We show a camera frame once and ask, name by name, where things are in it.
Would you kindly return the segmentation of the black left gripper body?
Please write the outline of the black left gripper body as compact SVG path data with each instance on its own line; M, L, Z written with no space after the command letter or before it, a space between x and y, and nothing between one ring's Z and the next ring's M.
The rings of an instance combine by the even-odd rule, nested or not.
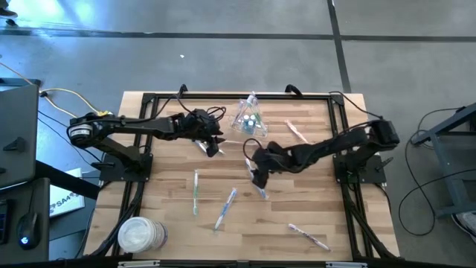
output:
M181 122L181 130L182 138L205 142L216 142L216 138L222 135L215 116L209 115L203 109L194 109L190 112Z

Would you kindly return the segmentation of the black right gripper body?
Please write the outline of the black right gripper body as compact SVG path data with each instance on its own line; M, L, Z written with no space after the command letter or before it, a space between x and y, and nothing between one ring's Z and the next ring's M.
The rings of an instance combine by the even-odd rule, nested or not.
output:
M256 172L273 173L287 171L297 173L298 166L294 155L296 145L281 147L277 142L270 141L267 147L255 150Z

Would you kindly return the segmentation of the clear acrylic organizer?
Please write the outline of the clear acrylic organizer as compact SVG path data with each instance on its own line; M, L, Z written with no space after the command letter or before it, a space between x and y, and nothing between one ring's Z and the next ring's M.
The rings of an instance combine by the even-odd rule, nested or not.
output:
M253 136L256 136L256 137L266 137L268 135L268 127L265 125L264 121L261 123L261 124L258 124L256 121L254 122L254 125L255 125L255 128L254 128L254 131L253 132L249 132L247 130L247 122L243 122L242 123L242 126L240 128L233 128L231 126L231 128L233 130L236 130L236 131L239 131L241 133L245 133L245 134L248 134L248 135L253 135Z

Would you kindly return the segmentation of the purple toothbrush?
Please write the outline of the purple toothbrush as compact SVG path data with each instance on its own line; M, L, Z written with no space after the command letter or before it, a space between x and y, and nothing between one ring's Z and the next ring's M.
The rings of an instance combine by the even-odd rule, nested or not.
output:
M245 116L247 115L248 117L250 117L255 113L255 100L256 98L254 95L249 95L246 99L239 100L237 113L231 123L231 126L233 128L240 128L242 126L243 121L245 120Z
M289 227L292 231L298 232L299 234L303 235L305 238L307 238L308 240L312 241L315 245L321 247L322 249L324 249L324 250L326 250L326 251L328 251L328 252L331 252L331 251L332 251L327 245L325 245L324 243L320 242L317 238L315 238L315 237L312 236L311 234L305 232L305 231L302 230L302 229L299 229L296 225L289 223L289 224L288 224L288 227Z

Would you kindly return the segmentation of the silver metal strip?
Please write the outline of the silver metal strip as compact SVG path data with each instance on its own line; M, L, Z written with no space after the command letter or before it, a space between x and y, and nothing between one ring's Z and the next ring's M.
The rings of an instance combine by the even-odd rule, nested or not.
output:
M160 267L159 260L134 260L120 261L117 268L157 268Z
M325 263L326 268L368 268L366 263L329 261Z

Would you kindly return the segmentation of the white paper label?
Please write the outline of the white paper label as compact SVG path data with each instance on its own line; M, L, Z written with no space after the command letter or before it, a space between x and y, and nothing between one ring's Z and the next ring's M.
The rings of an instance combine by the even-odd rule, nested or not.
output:
M50 185L49 217L76 211L85 207L85 198L64 188Z

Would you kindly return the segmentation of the black side desk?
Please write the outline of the black side desk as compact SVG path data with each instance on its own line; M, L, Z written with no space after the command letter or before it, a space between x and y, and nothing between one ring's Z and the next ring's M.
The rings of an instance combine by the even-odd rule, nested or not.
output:
M100 186L94 184L89 177L84 179L72 176L42 162L36 163L34 178L31 180L0 188L0 200L10 201L9 235L8 241L0 245L0 267L27 266L48 261L50 185L64 188L91 200L97 199L100 191ZM39 216L41 240L34 249L23 250L17 240L16 227L20 217L28 212L36 212Z

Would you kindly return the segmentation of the grey metal cart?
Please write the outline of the grey metal cart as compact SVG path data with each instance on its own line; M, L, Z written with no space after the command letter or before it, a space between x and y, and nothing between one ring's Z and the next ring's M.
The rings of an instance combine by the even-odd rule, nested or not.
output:
M466 184L476 182L476 129L469 130L476 119L476 103L459 108L452 116L429 130L417 130L413 145L432 143L443 172L451 204L436 210L437 217L476 211L476 194Z

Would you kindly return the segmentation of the grey monitor back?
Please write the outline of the grey monitor back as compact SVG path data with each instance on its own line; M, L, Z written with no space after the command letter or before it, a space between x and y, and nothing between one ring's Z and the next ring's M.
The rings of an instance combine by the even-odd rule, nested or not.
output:
M0 92L0 188L34 178L39 89Z

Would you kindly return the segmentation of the black computer mouse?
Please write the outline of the black computer mouse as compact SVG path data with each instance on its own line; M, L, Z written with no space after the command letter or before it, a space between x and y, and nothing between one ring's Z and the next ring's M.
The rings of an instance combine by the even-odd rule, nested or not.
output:
M16 227L17 240L23 250L34 249L41 240L39 216L36 212L28 212L20 217Z

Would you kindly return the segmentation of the black keyboard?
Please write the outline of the black keyboard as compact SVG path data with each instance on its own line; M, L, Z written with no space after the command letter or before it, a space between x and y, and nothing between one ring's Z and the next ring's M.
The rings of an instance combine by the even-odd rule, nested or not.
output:
M0 245L8 241L10 225L10 201L0 200Z

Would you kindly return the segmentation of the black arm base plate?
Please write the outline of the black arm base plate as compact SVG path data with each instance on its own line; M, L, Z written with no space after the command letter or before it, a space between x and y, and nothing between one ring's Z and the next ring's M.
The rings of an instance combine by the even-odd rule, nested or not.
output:
M347 155L334 156L335 178L341 184L385 184L387 182L384 167L393 157L383 160L378 154L361 160Z
M91 165L100 171L100 180L104 182L147 182L152 161L151 153L142 153L138 161L127 162L106 154L102 162L93 162Z

